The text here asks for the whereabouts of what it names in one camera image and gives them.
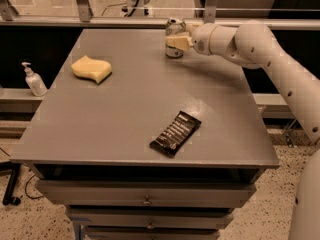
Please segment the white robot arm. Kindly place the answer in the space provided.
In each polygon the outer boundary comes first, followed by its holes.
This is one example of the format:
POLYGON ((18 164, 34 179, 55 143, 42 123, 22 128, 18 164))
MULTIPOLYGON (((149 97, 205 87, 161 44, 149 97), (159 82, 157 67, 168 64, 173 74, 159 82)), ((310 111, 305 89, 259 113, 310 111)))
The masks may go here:
POLYGON ((288 240, 320 240, 320 80, 283 50, 268 26, 256 20, 238 27, 190 25, 168 35, 166 44, 266 72, 316 146, 300 176, 288 240))

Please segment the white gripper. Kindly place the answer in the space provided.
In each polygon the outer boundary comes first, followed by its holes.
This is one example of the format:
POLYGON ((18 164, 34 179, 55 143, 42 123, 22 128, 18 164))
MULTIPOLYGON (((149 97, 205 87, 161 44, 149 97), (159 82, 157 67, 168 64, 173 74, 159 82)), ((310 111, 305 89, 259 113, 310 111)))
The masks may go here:
POLYGON ((237 48, 234 41, 236 28, 224 27, 214 23, 187 23, 186 32, 169 35, 165 42, 169 47, 188 51, 194 48, 203 55, 219 55, 232 57, 237 48))

